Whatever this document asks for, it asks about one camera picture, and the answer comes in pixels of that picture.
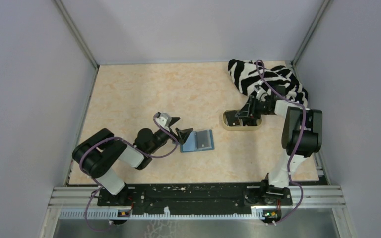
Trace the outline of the blue leather card holder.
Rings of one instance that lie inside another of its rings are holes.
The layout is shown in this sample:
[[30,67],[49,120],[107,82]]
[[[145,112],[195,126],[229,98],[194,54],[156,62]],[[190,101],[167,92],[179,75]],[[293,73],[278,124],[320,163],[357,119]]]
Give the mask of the blue leather card holder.
[[180,146],[181,153],[214,150],[212,130],[193,131],[186,142]]

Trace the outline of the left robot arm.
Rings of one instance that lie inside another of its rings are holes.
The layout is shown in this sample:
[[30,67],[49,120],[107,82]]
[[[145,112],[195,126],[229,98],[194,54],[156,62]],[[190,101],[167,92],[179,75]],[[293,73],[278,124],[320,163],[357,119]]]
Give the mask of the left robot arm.
[[80,170],[90,176],[100,188],[109,193],[109,198],[117,205],[128,201],[127,184],[113,170],[113,164],[119,160],[129,166],[142,170],[156,158],[155,152],[171,140],[175,147],[183,145],[193,132],[193,128],[180,130],[171,126],[180,120],[167,113],[156,113],[153,122],[156,132],[143,128],[133,143],[116,137],[110,130],[103,128],[81,144],[77,145],[71,156]]

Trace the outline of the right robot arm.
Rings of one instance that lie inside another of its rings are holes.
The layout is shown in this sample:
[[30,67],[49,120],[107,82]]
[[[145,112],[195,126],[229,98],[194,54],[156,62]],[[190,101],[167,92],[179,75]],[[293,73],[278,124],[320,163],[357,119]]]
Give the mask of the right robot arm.
[[265,101],[250,95],[245,105],[236,113],[236,118],[250,125],[257,122],[261,115],[278,115],[284,118],[282,156],[260,186],[259,197],[265,204],[273,204],[277,199],[290,197],[289,176],[301,162],[318,152],[322,145],[323,112],[284,100],[283,86],[277,86],[275,90]]

